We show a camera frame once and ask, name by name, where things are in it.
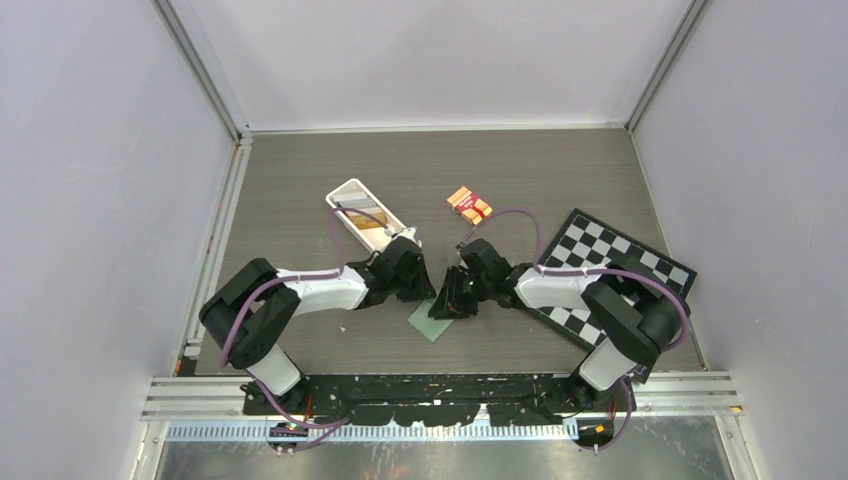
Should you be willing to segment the mint green card holder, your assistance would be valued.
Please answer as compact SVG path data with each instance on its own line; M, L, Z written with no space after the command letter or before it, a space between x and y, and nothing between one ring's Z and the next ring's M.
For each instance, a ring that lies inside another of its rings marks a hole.
M407 319L407 322L431 343L437 342L453 324L452 319L438 320L431 317L429 311L433 304L433 299L422 301Z

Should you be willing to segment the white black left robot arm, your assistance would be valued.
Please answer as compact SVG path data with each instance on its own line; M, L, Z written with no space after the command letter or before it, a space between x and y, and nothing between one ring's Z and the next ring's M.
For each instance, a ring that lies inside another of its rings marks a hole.
M294 317L325 310L362 310L394 296L435 297L420 242L402 233L364 261L337 270L294 272L265 258L248 262L201 307L200 323L226 364L245 370L280 412L298 412L307 398L303 374L277 344Z

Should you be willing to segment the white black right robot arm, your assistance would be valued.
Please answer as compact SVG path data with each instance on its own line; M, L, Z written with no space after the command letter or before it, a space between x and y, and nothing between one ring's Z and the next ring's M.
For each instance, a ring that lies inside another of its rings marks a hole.
M583 311L600 324L604 340L566 382L566 398L578 409L598 409L612 388L652 369L690 331L682 297L634 258L588 267L511 264L483 239L463 245L459 256L428 312L434 320L468 318L494 301L505 309Z

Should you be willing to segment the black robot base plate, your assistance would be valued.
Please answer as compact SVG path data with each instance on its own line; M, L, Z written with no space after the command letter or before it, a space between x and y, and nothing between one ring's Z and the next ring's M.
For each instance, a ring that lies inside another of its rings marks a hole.
M577 414L608 418L635 406L629 386L593 393L568 375L313 374L269 400L256 381L241 386L248 416L304 415L320 426L466 426L480 414L496 426L554 425Z

